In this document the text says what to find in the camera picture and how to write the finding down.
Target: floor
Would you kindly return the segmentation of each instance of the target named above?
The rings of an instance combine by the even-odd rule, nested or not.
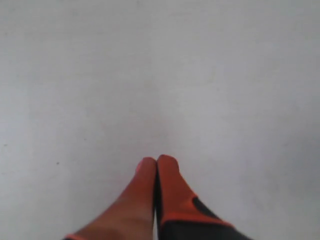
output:
[[[162,153],[251,238],[319,237],[319,12],[1,0],[0,239],[62,238]]]

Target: white surface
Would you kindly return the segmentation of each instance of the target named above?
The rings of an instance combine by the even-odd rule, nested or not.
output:
[[[57,240],[172,154],[257,240],[320,235],[320,1],[1,0],[0,239]]]

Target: white floor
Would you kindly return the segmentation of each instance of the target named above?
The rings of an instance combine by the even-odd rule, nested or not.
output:
[[[143,156],[256,240],[320,235],[320,1],[0,1],[0,239],[59,240]]]

